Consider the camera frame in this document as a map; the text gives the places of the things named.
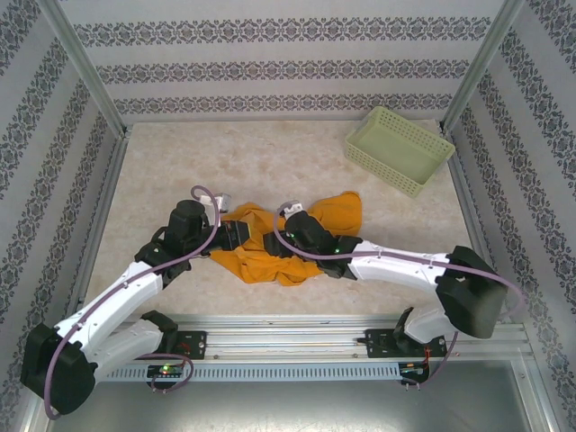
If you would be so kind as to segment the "orange t-shirt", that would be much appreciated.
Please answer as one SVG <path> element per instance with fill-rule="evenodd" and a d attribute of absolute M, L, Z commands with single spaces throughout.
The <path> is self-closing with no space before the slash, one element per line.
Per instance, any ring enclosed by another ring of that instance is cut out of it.
<path fill-rule="evenodd" d="M 358 193 L 346 191 L 315 202 L 308 214 L 333 235 L 355 236 L 362 226 L 362 200 Z M 247 223 L 250 238 L 232 251 L 211 252 L 211 260 L 246 284 L 278 282 L 283 286 L 296 286 L 321 275 L 322 271 L 310 261 L 296 256 L 280 258 L 265 251 L 263 236 L 273 231 L 273 217 L 272 212 L 253 202 L 246 202 L 226 214 L 225 221 Z"/>

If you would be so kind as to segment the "pale green plastic basket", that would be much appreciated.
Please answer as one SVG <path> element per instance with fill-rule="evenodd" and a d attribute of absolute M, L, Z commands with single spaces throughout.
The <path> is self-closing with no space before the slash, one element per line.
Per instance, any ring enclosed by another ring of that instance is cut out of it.
<path fill-rule="evenodd" d="M 454 153 L 449 141 L 381 106 L 346 136 L 347 159 L 411 198 Z"/>

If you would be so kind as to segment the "steel bottom panel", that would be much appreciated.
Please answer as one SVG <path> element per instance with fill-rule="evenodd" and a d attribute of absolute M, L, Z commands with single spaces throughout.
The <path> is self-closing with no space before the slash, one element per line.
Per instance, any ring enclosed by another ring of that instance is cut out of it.
<path fill-rule="evenodd" d="M 157 395 L 107 382 L 28 432 L 560 432 L 525 361 L 452 362 L 420 389 L 395 381 L 192 382 Z"/>

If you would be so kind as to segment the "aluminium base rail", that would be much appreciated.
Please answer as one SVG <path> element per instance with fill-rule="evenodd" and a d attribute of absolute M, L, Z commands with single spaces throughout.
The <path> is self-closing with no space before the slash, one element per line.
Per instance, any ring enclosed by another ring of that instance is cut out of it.
<path fill-rule="evenodd" d="M 173 321 L 179 330 L 207 333 L 205 362 L 373 361 L 357 342 L 371 329 L 393 329 L 394 315 L 183 315 Z M 533 358 L 522 324 L 499 324 L 489 339 L 443 334 L 454 361 Z"/>

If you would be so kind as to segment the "aluminium frame post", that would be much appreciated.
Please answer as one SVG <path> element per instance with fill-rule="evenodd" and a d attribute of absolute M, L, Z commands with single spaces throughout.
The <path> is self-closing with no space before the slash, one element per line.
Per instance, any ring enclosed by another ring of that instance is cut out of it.
<path fill-rule="evenodd" d="M 84 45 L 67 18 L 59 0 L 35 0 L 41 12 L 46 17 L 50 27 L 55 32 L 60 44 L 74 65 L 76 72 L 84 81 L 90 95 L 100 112 L 116 136 L 124 133 L 127 126 L 122 120 L 113 99 L 107 92 L 93 62 L 89 58 Z"/>
<path fill-rule="evenodd" d="M 525 2 L 526 0 L 503 0 L 501 8 L 440 122 L 441 131 L 444 134 L 454 128 Z"/>

